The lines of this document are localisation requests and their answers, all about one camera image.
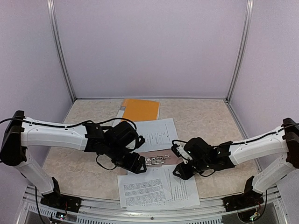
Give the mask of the metal clip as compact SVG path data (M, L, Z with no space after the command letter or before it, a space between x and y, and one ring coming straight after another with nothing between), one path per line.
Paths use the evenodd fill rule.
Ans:
M171 157L170 154L161 155L161 156L146 157L145 158L146 166L164 164L165 160L169 159L170 157Z

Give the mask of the translucent grey plastic sheet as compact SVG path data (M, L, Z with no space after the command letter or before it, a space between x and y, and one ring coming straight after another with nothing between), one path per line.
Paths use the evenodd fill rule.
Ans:
M163 165L177 165L183 162L181 157L177 157L171 149L150 151L145 153L140 153L141 156L145 158L151 158L154 160L147 165L147 168L160 167Z

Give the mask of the remaining white paper stack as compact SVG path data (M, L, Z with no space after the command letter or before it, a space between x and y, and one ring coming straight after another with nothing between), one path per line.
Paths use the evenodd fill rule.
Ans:
M173 175L175 165L149 168L145 173L119 175L120 205L126 210L171 210L200 205L194 177Z

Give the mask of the white printed paper sheets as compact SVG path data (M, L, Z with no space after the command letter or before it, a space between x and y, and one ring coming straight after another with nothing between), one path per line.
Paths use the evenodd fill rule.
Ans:
M173 118L136 122L137 133L145 143L135 150L137 153L170 149L172 140L178 139Z

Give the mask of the orange file folder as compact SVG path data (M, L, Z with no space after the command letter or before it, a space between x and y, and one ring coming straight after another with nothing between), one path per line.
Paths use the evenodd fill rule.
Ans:
M121 104L117 117L133 122L159 119L160 103L157 101L127 98Z

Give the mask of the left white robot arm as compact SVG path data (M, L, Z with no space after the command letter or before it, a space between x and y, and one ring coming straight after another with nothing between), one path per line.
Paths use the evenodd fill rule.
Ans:
M135 152L144 143L137 133L137 126L128 119L121 119L115 126L91 120L78 124L43 122L26 117L16 111L4 120L8 126L0 148L0 161L15 167L42 194L43 199L59 208L65 204L57 180L50 177L27 151L31 146L71 148L85 153L105 155L115 167L134 174L146 171L145 158Z

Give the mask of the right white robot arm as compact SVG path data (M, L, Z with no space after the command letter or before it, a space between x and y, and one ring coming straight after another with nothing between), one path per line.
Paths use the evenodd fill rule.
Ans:
M270 186L299 168L299 125L291 118L285 118L282 125L272 131L241 141L212 146L197 137L183 141L183 146L180 143L181 140L173 140L171 150L183 159L173 171L183 180L195 174L202 176L207 170L215 173L260 157L280 154L261 173L246 181L244 192L238 195L243 207L249 207Z

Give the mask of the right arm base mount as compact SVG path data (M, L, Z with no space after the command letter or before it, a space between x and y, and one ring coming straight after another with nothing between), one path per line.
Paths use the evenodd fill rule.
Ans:
M222 201L226 212L249 208L264 202L262 196L243 196L242 194L224 197Z

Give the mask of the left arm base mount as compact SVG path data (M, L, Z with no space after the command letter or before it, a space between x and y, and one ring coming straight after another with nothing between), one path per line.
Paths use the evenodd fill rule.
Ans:
M75 213L79 212L81 201L82 199L79 197L57 194L55 192L43 195L41 198L41 204L43 205Z

